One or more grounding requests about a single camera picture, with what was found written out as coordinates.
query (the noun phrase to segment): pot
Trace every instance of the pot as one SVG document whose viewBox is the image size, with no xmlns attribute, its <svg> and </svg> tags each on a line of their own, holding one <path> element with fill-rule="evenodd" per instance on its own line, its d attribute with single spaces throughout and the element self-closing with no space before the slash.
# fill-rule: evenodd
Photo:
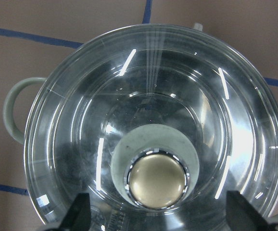
<svg viewBox="0 0 278 231">
<path fill-rule="evenodd" d="M 25 135 L 18 93 L 44 82 Z M 238 51 L 201 31 L 137 25 L 101 35 L 4 106 L 25 145 L 32 203 L 58 222 L 89 193 L 91 230 L 229 230 L 225 195 L 264 217 L 278 200 L 278 107 Z"/>
</svg>

